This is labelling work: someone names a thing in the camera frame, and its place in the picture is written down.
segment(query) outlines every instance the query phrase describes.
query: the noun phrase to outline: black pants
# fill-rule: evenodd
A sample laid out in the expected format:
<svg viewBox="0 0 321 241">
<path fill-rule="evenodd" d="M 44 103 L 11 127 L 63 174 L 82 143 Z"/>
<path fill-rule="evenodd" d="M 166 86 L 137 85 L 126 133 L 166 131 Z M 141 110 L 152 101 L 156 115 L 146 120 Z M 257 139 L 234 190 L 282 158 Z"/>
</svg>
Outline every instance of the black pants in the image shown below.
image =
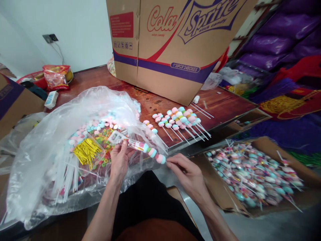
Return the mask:
<svg viewBox="0 0 321 241">
<path fill-rule="evenodd" d="M 147 171 L 119 196 L 112 240 L 126 228 L 151 218 L 176 221 L 204 241 L 182 204 L 167 193 L 152 171 Z"/>
</svg>

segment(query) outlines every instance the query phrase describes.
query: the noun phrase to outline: wooden table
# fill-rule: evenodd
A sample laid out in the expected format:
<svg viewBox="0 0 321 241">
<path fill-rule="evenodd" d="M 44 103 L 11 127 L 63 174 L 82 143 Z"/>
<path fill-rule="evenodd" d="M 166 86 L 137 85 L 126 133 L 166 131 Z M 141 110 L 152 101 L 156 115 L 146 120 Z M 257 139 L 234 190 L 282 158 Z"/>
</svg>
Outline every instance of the wooden table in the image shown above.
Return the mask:
<svg viewBox="0 0 321 241">
<path fill-rule="evenodd" d="M 141 104 L 140 121 L 143 122 L 144 120 L 149 120 L 150 123 L 154 125 L 154 128 L 158 129 L 158 135 L 169 147 L 175 146 L 175 149 L 177 149 L 178 147 L 182 149 L 183 147 L 188 145 L 186 141 L 182 142 L 173 133 L 173 131 L 167 130 L 169 135 L 174 140 L 171 141 L 164 130 L 158 127 L 158 125 L 152 118 L 152 115 L 155 113 L 162 113 L 165 116 L 168 110 L 172 109 L 173 107 L 179 108 L 181 106 L 180 104 L 154 93 L 147 91 L 145 93 L 136 89 L 133 85 L 112 76 L 109 73 L 107 66 L 102 66 L 76 73 L 75 79 L 70 83 L 70 90 L 59 91 L 59 96 L 55 108 L 72 100 L 82 91 L 91 87 L 101 85 L 107 86 L 112 90 L 126 91 L 130 97 L 135 98 Z M 254 103 L 249 102 L 248 100 L 241 98 L 222 88 L 208 91 L 200 90 L 198 95 L 200 96 L 198 106 L 200 106 L 202 109 L 205 109 L 203 104 L 203 101 L 205 101 L 207 105 L 206 111 L 215 118 L 209 119 L 205 117 L 191 105 L 189 107 L 185 107 L 185 109 L 192 109 L 197 117 L 201 119 L 201 124 L 207 131 L 211 131 L 218 126 L 228 123 L 236 116 L 243 115 L 257 108 L 257 105 L 255 105 Z M 181 132 L 190 143 L 196 142 L 186 131 L 182 130 Z"/>
</svg>

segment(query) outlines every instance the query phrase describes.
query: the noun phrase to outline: electrical outlet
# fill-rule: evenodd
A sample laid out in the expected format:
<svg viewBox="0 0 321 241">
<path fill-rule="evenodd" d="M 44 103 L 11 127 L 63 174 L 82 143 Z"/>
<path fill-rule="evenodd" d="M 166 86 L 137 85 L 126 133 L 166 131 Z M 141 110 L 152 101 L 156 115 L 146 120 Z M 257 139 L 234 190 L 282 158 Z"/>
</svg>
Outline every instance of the electrical outlet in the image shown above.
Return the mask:
<svg viewBox="0 0 321 241">
<path fill-rule="evenodd" d="M 43 38 L 46 40 L 48 44 L 51 44 L 54 42 L 48 34 L 43 35 Z"/>
<path fill-rule="evenodd" d="M 53 34 L 50 34 L 49 37 L 51 38 L 52 41 L 56 42 L 58 41 L 56 35 L 53 33 Z"/>
</svg>

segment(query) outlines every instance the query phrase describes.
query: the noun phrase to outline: white wall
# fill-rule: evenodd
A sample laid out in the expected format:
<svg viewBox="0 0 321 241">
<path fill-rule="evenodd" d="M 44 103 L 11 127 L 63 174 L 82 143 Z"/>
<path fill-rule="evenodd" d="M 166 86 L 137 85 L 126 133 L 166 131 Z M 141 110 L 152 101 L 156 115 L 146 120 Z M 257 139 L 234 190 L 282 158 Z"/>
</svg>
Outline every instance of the white wall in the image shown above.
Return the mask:
<svg viewBox="0 0 321 241">
<path fill-rule="evenodd" d="M 7 66 L 18 78 L 41 70 L 43 59 L 28 37 L 3 15 L 0 7 L 0 63 Z"/>
<path fill-rule="evenodd" d="M 73 71 L 106 64 L 112 55 L 106 0 L 2 0 L 1 7 L 47 64 L 61 64 L 61 58 L 43 34 L 56 34 L 65 63 Z"/>
</svg>

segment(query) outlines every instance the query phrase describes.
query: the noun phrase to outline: person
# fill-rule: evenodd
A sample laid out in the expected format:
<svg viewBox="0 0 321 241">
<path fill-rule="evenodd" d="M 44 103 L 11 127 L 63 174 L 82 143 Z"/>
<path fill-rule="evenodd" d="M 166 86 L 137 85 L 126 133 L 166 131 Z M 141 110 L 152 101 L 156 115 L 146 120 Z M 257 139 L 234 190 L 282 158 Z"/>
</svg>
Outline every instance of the person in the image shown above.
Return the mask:
<svg viewBox="0 0 321 241">
<path fill-rule="evenodd" d="M 112 150 L 110 178 L 83 241 L 204 240 L 182 204 L 152 171 L 120 195 L 134 152 L 126 140 Z M 167 167 L 201 210 L 213 240 L 238 240 L 212 201 L 199 167 L 182 154 L 168 158 Z"/>
</svg>

